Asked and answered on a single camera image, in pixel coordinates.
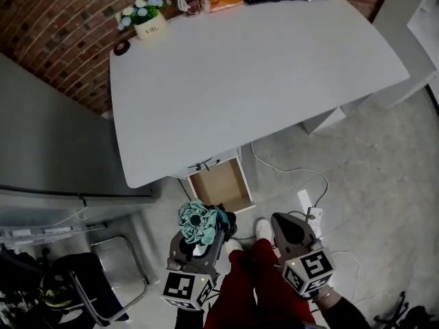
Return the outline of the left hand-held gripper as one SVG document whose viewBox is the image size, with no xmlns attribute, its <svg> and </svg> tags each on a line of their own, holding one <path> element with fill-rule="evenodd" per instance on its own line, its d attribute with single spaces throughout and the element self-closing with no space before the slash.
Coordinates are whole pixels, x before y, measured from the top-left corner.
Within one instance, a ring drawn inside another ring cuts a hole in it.
<svg viewBox="0 0 439 329">
<path fill-rule="evenodd" d="M 183 310 L 201 310 L 216 286 L 219 276 L 215 265 L 220 258 L 225 233 L 217 231 L 203 257 L 193 258 L 193 245 L 181 231 L 172 238 L 167 261 L 167 279 L 161 298 L 170 306 Z"/>
</svg>

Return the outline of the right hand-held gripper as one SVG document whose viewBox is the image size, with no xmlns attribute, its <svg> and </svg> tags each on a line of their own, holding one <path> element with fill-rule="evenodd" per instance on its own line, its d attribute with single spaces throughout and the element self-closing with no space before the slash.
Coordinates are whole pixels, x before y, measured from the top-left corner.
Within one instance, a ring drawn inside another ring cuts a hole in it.
<svg viewBox="0 0 439 329">
<path fill-rule="evenodd" d="M 282 277 L 302 300 L 311 299 L 329 283 L 334 271 L 329 248 L 312 252 L 309 244 L 318 239 L 309 224 L 298 217 L 276 212 L 271 216 L 279 263 L 284 264 Z"/>
</svg>

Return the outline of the teal and black cloth bundle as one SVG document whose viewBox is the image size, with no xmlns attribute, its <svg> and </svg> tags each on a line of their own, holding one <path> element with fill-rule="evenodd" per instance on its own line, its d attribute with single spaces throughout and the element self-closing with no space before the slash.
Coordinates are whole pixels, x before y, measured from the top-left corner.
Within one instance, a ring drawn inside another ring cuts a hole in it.
<svg viewBox="0 0 439 329">
<path fill-rule="evenodd" d="M 211 245 L 218 231 L 227 241 L 237 231 L 236 215 L 223 204 L 206 205 L 200 200 L 183 204 L 178 210 L 178 226 L 186 244 Z"/>
</svg>

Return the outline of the white drawer with wooden inside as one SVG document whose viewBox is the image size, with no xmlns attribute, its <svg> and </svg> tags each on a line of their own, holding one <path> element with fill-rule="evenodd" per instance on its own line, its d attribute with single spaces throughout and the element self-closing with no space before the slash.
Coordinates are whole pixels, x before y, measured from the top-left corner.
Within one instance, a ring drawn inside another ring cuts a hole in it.
<svg viewBox="0 0 439 329">
<path fill-rule="evenodd" d="M 195 198 L 240 213 L 255 207 L 241 160 L 235 156 L 187 177 Z"/>
</svg>

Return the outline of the person's left forearm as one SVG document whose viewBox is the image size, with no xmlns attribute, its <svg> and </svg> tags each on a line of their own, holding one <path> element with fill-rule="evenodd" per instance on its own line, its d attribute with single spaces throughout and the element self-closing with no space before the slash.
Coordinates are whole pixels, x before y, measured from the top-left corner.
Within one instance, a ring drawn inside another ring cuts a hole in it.
<svg viewBox="0 0 439 329">
<path fill-rule="evenodd" d="M 174 329 L 204 329 L 204 311 L 178 308 Z"/>
</svg>

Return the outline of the white desk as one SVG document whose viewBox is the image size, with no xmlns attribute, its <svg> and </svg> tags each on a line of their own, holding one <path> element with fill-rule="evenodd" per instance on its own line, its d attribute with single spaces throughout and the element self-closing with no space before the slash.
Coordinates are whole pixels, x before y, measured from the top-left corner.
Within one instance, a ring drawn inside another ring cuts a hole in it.
<svg viewBox="0 0 439 329">
<path fill-rule="evenodd" d="M 110 56 L 126 182 L 139 188 L 408 77 L 346 0 L 178 16 Z"/>
</svg>

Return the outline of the white power strip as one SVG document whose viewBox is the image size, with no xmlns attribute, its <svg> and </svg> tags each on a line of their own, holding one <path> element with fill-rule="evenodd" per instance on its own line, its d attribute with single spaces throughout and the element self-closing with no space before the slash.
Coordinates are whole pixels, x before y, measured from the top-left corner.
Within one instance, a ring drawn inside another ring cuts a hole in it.
<svg viewBox="0 0 439 329">
<path fill-rule="evenodd" d="M 321 208 L 310 206 L 307 209 L 305 221 L 309 224 L 317 238 L 320 238 L 322 236 L 320 228 L 322 214 L 323 209 Z"/>
</svg>

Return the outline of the person's white shoe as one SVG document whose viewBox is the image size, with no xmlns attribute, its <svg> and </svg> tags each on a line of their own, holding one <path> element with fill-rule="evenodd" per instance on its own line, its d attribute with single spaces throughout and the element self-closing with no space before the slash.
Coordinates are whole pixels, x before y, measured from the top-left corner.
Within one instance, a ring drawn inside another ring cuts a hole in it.
<svg viewBox="0 0 439 329">
<path fill-rule="evenodd" d="M 242 252 L 244 250 L 241 246 L 241 243 L 235 239 L 229 239 L 227 242 L 225 242 L 224 246 L 227 254 L 231 254 L 234 251 Z"/>
<path fill-rule="evenodd" d="M 255 225 L 255 236 L 257 241 L 273 241 L 273 231 L 270 222 L 267 219 L 260 218 Z"/>
</svg>

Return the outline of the person's left white shoe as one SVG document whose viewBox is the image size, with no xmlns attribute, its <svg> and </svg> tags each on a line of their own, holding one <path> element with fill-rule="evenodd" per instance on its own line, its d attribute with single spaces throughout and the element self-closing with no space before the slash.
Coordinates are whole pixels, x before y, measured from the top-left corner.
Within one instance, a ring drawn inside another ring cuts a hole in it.
<svg viewBox="0 0 439 329">
<path fill-rule="evenodd" d="M 241 246 L 241 243 L 235 239 L 229 239 L 227 242 L 225 242 L 224 246 L 227 254 L 231 254 L 234 251 L 242 252 L 244 250 Z"/>
</svg>

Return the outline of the person's left leg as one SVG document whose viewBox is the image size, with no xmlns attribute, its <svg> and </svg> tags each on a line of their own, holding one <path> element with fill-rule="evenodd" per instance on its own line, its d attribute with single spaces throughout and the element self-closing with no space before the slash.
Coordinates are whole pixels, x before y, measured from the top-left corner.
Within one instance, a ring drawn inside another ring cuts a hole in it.
<svg viewBox="0 0 439 329">
<path fill-rule="evenodd" d="M 251 329 L 258 324 L 252 261 L 242 250 L 231 252 L 228 259 L 230 272 L 206 316 L 204 329 Z"/>
</svg>

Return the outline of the person's leg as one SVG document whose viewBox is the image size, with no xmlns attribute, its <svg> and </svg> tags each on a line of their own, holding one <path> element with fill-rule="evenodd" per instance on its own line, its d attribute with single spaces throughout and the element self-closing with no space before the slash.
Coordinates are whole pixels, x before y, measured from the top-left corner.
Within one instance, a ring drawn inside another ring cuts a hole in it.
<svg viewBox="0 0 439 329">
<path fill-rule="evenodd" d="M 250 256 L 261 323 L 273 329 L 304 329 L 305 323 L 315 324 L 308 303 L 298 298 L 276 268 L 278 258 L 271 242 L 256 241 Z"/>
<path fill-rule="evenodd" d="M 231 252 L 228 259 L 230 272 L 206 316 L 204 329 L 251 329 L 258 324 L 252 261 L 242 250 Z"/>
</svg>

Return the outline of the white metal rack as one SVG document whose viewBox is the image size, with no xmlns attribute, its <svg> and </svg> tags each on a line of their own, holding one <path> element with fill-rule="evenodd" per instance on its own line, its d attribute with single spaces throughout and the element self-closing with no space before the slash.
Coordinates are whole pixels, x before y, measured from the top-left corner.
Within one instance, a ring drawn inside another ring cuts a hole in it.
<svg viewBox="0 0 439 329">
<path fill-rule="evenodd" d="M 84 226 L 32 226 L 0 227 L 0 244 L 26 245 L 30 243 L 49 243 L 67 239 L 76 234 L 94 232 L 107 228 L 105 223 L 92 223 Z"/>
</svg>

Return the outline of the white pot with artificial flowers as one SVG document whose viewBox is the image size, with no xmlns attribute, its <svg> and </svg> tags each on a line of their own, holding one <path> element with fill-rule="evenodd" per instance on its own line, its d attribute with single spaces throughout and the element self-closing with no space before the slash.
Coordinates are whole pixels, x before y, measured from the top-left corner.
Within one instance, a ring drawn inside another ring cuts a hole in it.
<svg viewBox="0 0 439 329">
<path fill-rule="evenodd" d="M 161 10 L 169 5 L 169 0 L 136 0 L 116 13 L 117 29 L 123 32 L 133 27 L 140 40 L 147 40 L 166 28 L 167 20 Z"/>
</svg>

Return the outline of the white side cabinet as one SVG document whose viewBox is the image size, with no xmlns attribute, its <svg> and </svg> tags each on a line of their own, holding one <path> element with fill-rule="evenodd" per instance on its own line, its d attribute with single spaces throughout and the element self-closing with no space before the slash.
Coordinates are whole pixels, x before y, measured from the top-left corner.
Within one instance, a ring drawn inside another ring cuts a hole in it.
<svg viewBox="0 0 439 329">
<path fill-rule="evenodd" d="M 438 68 L 409 29 L 409 21 L 419 10 L 423 0 L 385 0 L 373 25 L 387 40 L 409 77 L 375 93 L 383 108 L 391 108 L 428 85 Z"/>
</svg>

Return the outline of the black chair with metal frame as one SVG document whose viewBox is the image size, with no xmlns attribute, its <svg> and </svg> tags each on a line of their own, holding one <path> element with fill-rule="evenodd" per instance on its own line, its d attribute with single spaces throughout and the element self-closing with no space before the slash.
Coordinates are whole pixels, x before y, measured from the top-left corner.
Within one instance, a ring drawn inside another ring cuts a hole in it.
<svg viewBox="0 0 439 329">
<path fill-rule="evenodd" d="M 150 282 L 126 237 L 94 241 L 90 249 L 99 262 L 84 271 L 70 269 L 69 277 L 86 312 L 105 328 L 125 320 L 147 294 Z"/>
</svg>

